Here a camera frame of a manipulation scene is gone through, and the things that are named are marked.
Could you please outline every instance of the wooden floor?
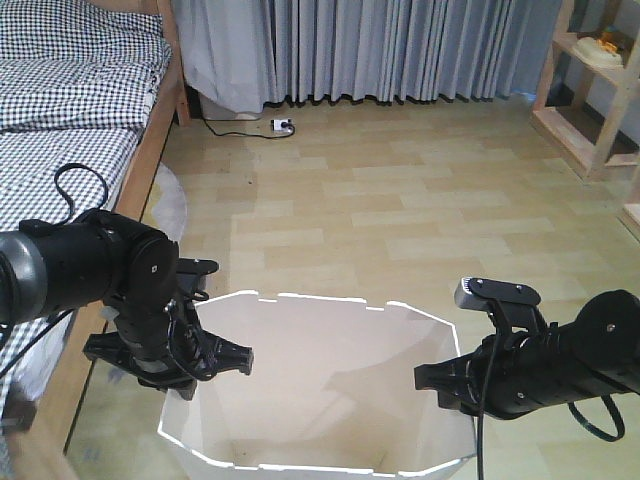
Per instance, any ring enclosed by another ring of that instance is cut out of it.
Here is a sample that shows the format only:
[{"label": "wooden floor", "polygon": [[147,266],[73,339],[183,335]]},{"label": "wooden floor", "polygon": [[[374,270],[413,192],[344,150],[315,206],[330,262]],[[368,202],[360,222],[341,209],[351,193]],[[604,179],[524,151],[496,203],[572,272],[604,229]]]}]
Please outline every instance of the wooden floor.
[{"label": "wooden floor", "polygon": [[[325,103],[215,126],[269,134],[273,117],[292,118],[296,135],[216,138],[195,122],[174,127],[166,145],[163,161],[188,196],[181,252],[220,263],[214,295],[400,300],[454,322],[467,352],[492,326],[455,307],[463,276],[531,285],[547,321],[560,323],[602,291],[640,294],[640,245],[616,218],[628,185],[582,183],[532,129],[520,98]],[[106,378],[105,368],[96,375]],[[69,449],[80,478],[185,478],[154,433],[162,395],[117,381],[89,388]],[[640,398],[617,398],[628,427],[617,444],[589,435],[566,407],[488,419],[486,478],[637,477]],[[601,410],[584,406],[612,428]],[[475,478],[475,462],[454,478]]]}]

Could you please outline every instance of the screw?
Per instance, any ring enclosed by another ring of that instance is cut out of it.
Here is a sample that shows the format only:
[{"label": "screw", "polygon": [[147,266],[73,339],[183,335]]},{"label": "screw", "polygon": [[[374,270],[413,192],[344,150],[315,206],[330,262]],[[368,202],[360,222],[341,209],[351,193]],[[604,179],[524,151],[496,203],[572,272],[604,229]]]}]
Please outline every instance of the screw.
[{"label": "screw", "polygon": [[164,307],[164,313],[169,313],[176,306],[176,301],[172,298],[169,303],[167,303]]}]

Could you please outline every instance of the power strip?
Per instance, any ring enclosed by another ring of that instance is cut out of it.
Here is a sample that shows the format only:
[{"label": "power strip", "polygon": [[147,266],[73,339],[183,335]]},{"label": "power strip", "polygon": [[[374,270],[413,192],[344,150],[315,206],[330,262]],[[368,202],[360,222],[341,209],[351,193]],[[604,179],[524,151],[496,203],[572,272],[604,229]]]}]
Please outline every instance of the power strip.
[{"label": "power strip", "polygon": [[293,122],[290,118],[275,118],[271,120],[271,127],[274,132],[290,132]]}]

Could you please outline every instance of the wooden bed frame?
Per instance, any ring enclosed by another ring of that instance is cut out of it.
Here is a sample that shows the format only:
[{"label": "wooden bed frame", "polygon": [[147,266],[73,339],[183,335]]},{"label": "wooden bed frame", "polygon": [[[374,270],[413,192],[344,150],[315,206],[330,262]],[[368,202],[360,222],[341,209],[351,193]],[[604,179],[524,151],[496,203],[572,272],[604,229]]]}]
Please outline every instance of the wooden bed frame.
[{"label": "wooden bed frame", "polygon": [[[162,80],[156,104],[128,167],[115,211],[142,217],[174,112],[181,126],[189,124],[189,107],[182,73],[178,33],[170,0],[88,0],[123,12],[160,14],[164,37],[173,56]],[[73,423],[89,379],[91,363],[82,353],[89,334],[102,332],[101,304],[80,310],[58,365],[40,400],[31,428],[9,436],[11,461],[18,479],[76,479],[64,457]]]}]

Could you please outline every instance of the white container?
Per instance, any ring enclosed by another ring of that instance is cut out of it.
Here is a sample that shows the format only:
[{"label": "white container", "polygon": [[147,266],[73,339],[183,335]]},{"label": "white container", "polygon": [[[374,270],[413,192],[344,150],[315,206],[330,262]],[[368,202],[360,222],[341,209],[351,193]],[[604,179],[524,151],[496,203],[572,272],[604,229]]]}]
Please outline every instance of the white container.
[{"label": "white container", "polygon": [[471,418],[414,388],[414,367],[459,355],[450,323],[397,302],[252,291],[197,310],[255,361],[191,402],[167,394],[158,432],[193,480],[434,480],[475,455]]}]

